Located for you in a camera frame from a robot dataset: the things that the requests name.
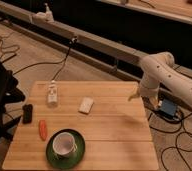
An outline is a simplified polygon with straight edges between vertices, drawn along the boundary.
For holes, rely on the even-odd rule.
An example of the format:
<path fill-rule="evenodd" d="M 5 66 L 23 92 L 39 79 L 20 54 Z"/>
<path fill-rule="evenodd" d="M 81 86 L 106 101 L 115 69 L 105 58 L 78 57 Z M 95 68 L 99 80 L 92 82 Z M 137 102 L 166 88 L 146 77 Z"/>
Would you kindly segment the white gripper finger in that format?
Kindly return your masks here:
<path fill-rule="evenodd" d="M 138 97 L 140 97 L 139 93 L 138 92 L 134 93 L 134 94 L 129 96 L 128 101 L 131 101 L 132 99 L 135 99 L 135 98 L 138 98 Z"/>
<path fill-rule="evenodd" d="M 158 100 L 156 98 L 151 98 L 150 101 L 153 104 L 153 106 L 155 106 L 155 107 L 158 106 Z"/>

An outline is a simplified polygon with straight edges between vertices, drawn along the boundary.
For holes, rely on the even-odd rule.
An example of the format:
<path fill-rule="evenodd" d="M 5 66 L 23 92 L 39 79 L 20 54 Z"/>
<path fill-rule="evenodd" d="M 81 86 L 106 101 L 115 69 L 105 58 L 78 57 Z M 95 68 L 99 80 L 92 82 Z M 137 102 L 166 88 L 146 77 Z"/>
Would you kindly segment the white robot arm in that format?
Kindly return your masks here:
<path fill-rule="evenodd" d="M 136 92 L 128 100 L 146 98 L 154 109 L 158 108 L 159 87 L 163 84 L 192 109 L 192 79 L 173 69 L 174 56 L 169 52 L 147 55 L 139 60 L 143 77 Z"/>

